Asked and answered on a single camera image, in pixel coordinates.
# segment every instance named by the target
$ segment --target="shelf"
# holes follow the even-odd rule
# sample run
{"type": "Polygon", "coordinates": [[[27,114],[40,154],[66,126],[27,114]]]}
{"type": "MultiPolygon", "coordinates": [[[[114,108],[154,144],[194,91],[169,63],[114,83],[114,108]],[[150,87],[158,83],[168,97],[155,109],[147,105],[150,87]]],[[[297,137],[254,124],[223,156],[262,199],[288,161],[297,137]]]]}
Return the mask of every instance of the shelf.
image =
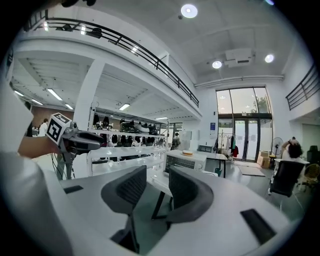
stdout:
{"type": "Polygon", "coordinates": [[[92,158],[128,157],[166,152],[165,147],[135,146],[135,147],[101,147],[91,151],[92,158]]]}
{"type": "Polygon", "coordinates": [[[147,168],[151,168],[152,166],[160,165],[163,162],[164,160],[160,157],[147,156],[132,160],[124,160],[120,162],[106,162],[93,164],[92,174],[93,176],[97,176],[101,174],[113,173],[134,166],[146,166],[147,168]]]}
{"type": "Polygon", "coordinates": [[[111,130],[97,130],[97,129],[89,129],[89,132],[96,134],[110,134],[110,135],[125,135],[125,136],[133,136],[133,137],[155,137],[155,138],[166,138],[165,135],[150,135],[143,133],[129,133],[129,132],[119,132],[119,131],[111,131],[111,130]]]}

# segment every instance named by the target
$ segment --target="electric fan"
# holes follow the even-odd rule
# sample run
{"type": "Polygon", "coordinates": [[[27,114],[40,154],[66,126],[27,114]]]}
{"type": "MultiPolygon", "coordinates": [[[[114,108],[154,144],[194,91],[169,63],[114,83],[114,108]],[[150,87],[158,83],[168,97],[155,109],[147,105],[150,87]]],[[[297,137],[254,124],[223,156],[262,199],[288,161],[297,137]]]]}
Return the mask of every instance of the electric fan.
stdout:
{"type": "Polygon", "coordinates": [[[280,137],[275,137],[272,141],[272,153],[275,156],[281,155],[281,146],[283,145],[284,141],[280,137]]]}

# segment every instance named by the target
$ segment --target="tree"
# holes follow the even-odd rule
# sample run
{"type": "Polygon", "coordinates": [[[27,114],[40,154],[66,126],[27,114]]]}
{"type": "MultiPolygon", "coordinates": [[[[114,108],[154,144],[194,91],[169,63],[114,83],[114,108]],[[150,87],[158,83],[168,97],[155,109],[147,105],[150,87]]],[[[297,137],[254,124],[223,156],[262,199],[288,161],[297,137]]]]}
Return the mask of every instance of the tree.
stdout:
{"type": "Polygon", "coordinates": [[[257,97],[256,102],[253,102],[254,109],[251,109],[251,113],[257,113],[258,109],[260,113],[268,113],[268,103],[266,97],[257,97]]]}

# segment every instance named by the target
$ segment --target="ceiling light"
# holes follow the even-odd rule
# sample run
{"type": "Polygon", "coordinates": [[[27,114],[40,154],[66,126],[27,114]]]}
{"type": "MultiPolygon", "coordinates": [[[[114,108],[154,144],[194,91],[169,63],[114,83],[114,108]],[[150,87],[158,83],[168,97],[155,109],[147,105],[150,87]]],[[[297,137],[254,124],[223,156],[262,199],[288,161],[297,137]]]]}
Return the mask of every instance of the ceiling light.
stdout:
{"type": "Polygon", "coordinates": [[[214,62],[212,63],[212,67],[213,67],[214,69],[220,69],[221,66],[222,66],[222,62],[221,62],[220,60],[216,60],[216,61],[214,61],[214,62]]]}
{"type": "Polygon", "coordinates": [[[65,105],[68,107],[68,109],[73,110],[73,108],[69,104],[65,104],[65,105]]]}
{"type": "Polygon", "coordinates": [[[134,46],[133,48],[132,48],[132,50],[131,50],[131,52],[134,54],[135,52],[136,52],[136,50],[138,50],[138,46],[134,46]]]}
{"type": "Polygon", "coordinates": [[[273,6],[275,4],[274,1],[272,1],[272,0],[265,0],[265,1],[267,4],[269,4],[271,6],[273,6]]]}
{"type": "Polygon", "coordinates": [[[198,14],[198,9],[192,4],[185,4],[181,8],[181,13],[186,18],[194,18],[198,14]]]}
{"type": "Polygon", "coordinates": [[[24,96],[22,93],[18,92],[18,91],[14,91],[16,94],[20,95],[20,96],[24,96]]]}
{"type": "Polygon", "coordinates": [[[51,93],[54,97],[56,97],[59,101],[62,101],[62,98],[60,98],[53,89],[48,89],[47,91],[51,93]]]}
{"type": "Polygon", "coordinates": [[[265,56],[264,60],[266,63],[271,63],[274,61],[274,56],[272,54],[268,54],[267,56],[265,56]]]}
{"type": "Polygon", "coordinates": [[[120,107],[119,110],[125,110],[129,106],[130,106],[130,104],[126,103],[122,107],[120,107]]]}
{"type": "Polygon", "coordinates": [[[84,35],[85,31],[86,31],[86,26],[82,25],[82,27],[81,27],[81,35],[84,35]]]}
{"type": "Polygon", "coordinates": [[[48,31],[48,23],[46,21],[43,23],[43,26],[44,26],[44,30],[48,31]]]}
{"type": "Polygon", "coordinates": [[[35,99],[32,99],[32,101],[39,104],[39,105],[43,105],[42,103],[40,103],[39,101],[36,101],[35,99]]]}

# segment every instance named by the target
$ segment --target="doorway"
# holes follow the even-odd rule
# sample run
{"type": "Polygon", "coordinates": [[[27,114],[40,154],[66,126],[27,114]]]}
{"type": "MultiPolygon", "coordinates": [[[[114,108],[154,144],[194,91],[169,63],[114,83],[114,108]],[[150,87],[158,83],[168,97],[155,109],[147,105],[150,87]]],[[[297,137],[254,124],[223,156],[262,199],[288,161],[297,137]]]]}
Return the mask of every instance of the doorway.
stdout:
{"type": "Polygon", "coordinates": [[[236,160],[255,163],[260,147],[259,119],[235,118],[233,127],[239,151],[236,160]]]}

